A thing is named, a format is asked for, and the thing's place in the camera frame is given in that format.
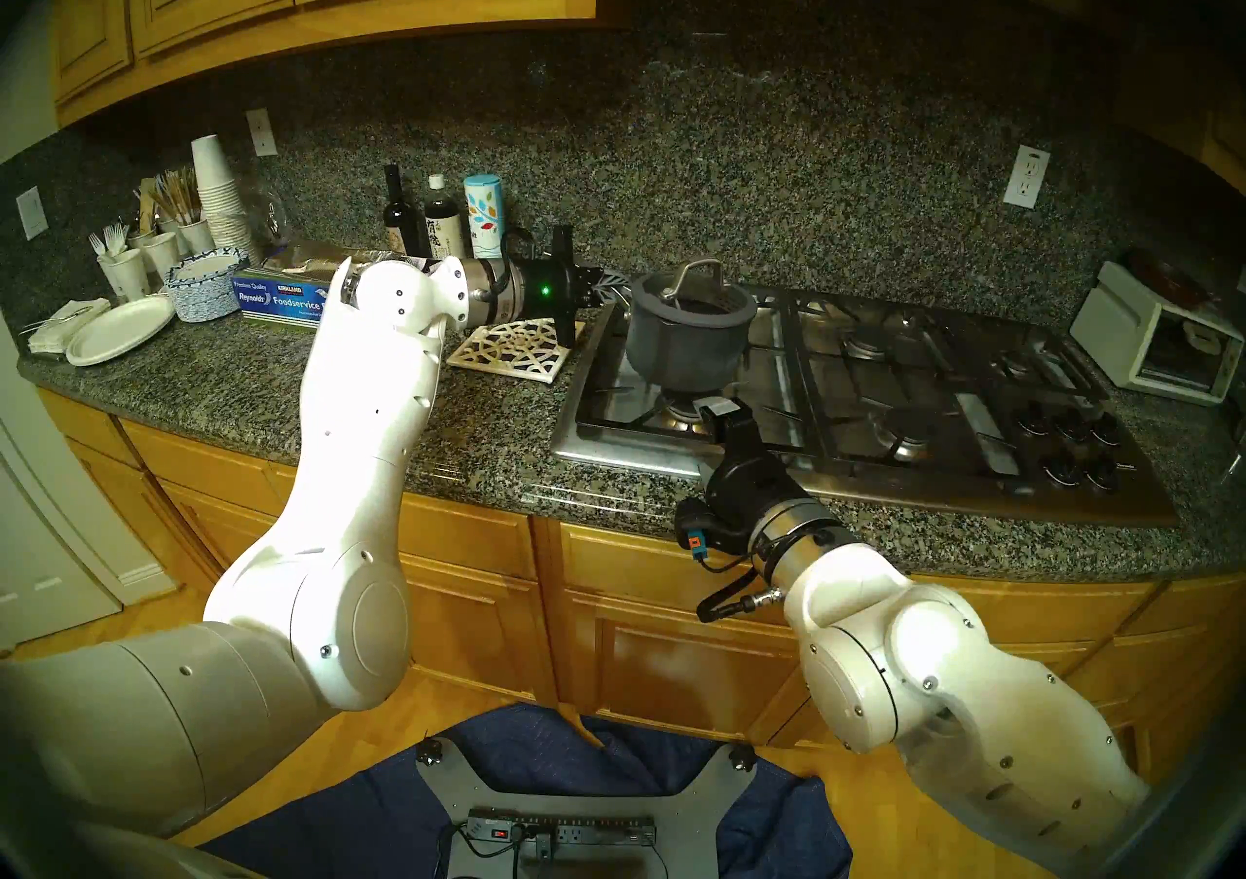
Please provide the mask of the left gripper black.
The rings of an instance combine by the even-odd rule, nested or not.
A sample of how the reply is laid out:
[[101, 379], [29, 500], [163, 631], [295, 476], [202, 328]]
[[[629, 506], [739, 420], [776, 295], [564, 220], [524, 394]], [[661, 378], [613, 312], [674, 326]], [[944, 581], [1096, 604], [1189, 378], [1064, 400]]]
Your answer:
[[607, 267], [577, 267], [572, 226], [554, 224], [548, 256], [521, 257], [521, 246], [533, 249], [533, 236], [515, 227], [511, 229], [511, 274], [523, 283], [518, 319], [548, 318], [557, 345], [574, 347], [578, 310], [601, 309], [612, 303], [625, 307], [632, 276]]

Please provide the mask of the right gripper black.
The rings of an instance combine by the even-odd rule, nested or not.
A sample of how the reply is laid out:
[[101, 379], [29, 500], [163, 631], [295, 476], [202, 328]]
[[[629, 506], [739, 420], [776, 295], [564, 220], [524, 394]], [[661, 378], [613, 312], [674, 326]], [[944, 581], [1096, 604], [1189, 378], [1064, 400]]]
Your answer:
[[704, 411], [703, 421], [723, 449], [704, 490], [711, 514], [706, 541], [713, 549], [748, 549], [771, 510], [810, 496], [766, 448], [750, 405], [731, 387], [697, 396], [697, 411]]

